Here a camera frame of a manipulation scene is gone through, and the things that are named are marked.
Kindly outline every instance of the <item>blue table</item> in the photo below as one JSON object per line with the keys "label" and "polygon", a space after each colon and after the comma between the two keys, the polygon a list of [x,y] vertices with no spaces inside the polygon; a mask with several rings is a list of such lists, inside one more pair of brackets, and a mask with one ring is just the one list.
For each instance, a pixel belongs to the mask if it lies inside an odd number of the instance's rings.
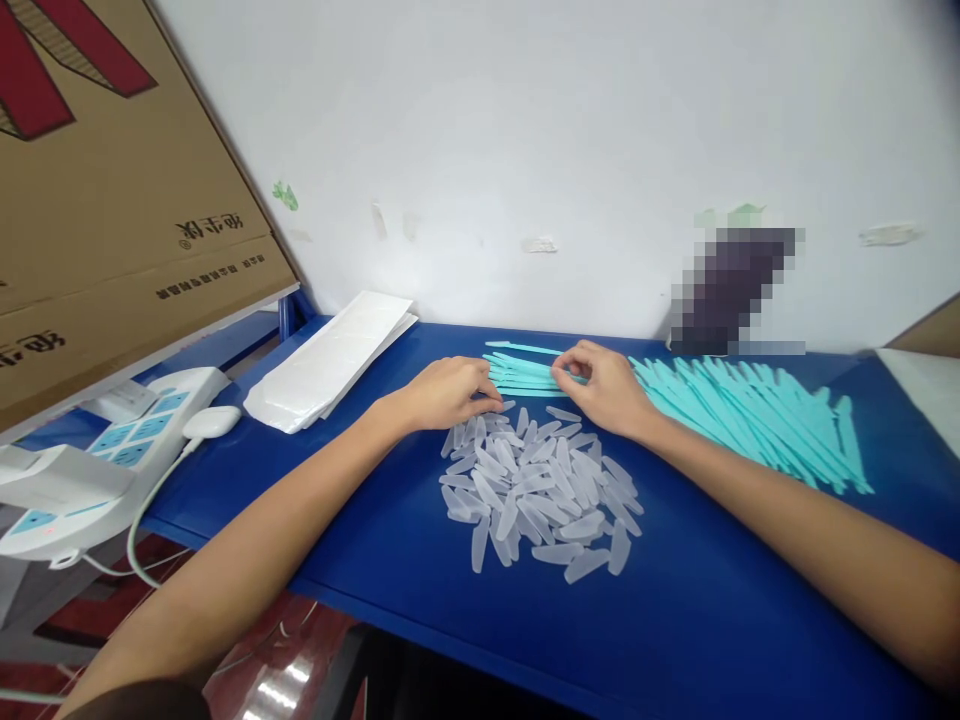
{"label": "blue table", "polygon": [[[318,318],[218,398],[249,388],[326,320]],[[144,525],[199,548],[271,483],[428,362],[510,339],[562,349],[577,338],[419,324],[367,371],[326,422],[293,436],[245,417],[207,443]],[[592,338],[637,357],[661,343]],[[854,399],[874,496],[844,499],[960,559],[960,463],[873,356],[764,358],[808,388]],[[549,402],[574,409],[566,399]],[[545,418],[542,399],[522,399]],[[515,418],[515,408],[511,415]],[[585,430],[595,430],[589,422]],[[692,483],[601,431],[636,480],[644,535],[620,577],[568,586],[529,557],[492,549],[470,569],[471,526],[447,519],[437,478],[444,433],[403,441],[307,557],[291,589],[401,637],[602,717],[921,717],[936,698]]]}

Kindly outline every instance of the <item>pile of translucent plastic pieces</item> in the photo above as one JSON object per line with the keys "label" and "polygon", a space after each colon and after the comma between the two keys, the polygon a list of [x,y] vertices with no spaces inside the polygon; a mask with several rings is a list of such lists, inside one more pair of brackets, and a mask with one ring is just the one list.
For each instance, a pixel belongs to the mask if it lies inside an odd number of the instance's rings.
{"label": "pile of translucent plastic pieces", "polygon": [[[504,412],[515,404],[505,403]],[[597,435],[581,432],[578,415],[547,412],[552,418],[542,424],[521,408],[515,427],[506,415],[487,414],[450,430],[441,455],[456,462],[440,478],[447,517],[476,526],[474,572],[490,544],[505,567],[518,562],[526,538],[533,559],[565,566],[568,583],[604,565],[619,575],[630,535],[641,535],[637,490],[602,454]]]}

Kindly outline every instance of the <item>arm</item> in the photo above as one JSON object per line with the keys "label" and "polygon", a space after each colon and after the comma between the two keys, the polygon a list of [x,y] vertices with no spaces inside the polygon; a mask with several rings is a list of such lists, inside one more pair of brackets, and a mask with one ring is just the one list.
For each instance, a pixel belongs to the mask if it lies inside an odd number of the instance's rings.
{"label": "arm", "polygon": [[[690,478],[921,680],[960,689],[960,564],[663,416],[618,353],[583,340],[554,368],[597,425]],[[590,382],[579,385],[566,368]]]}
{"label": "arm", "polygon": [[[56,717],[142,680],[183,678],[202,688],[394,445],[416,430],[503,409],[489,367],[467,358],[433,363],[270,487],[120,626]],[[489,397],[473,400],[477,392]]]}

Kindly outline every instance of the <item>white wall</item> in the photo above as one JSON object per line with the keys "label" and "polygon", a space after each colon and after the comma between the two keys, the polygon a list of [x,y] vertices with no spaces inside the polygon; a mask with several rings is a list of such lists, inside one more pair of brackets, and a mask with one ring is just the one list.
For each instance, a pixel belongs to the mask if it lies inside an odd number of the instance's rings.
{"label": "white wall", "polygon": [[[754,337],[882,345],[960,290],[960,44],[932,3],[158,4],[259,191],[296,192],[269,202],[324,311],[371,288],[649,337],[694,213],[744,202],[807,229]],[[926,235],[860,246],[902,221]],[[521,252],[540,235],[559,252]]]}

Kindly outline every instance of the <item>pixelated area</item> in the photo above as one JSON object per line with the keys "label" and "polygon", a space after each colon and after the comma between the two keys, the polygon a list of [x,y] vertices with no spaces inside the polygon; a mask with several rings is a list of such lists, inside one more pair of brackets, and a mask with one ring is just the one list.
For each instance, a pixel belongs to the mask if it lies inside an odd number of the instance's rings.
{"label": "pixelated area", "polygon": [[761,303],[783,282],[804,239],[797,228],[710,228],[692,269],[673,286],[670,350],[677,355],[795,355],[802,342],[750,340]]}

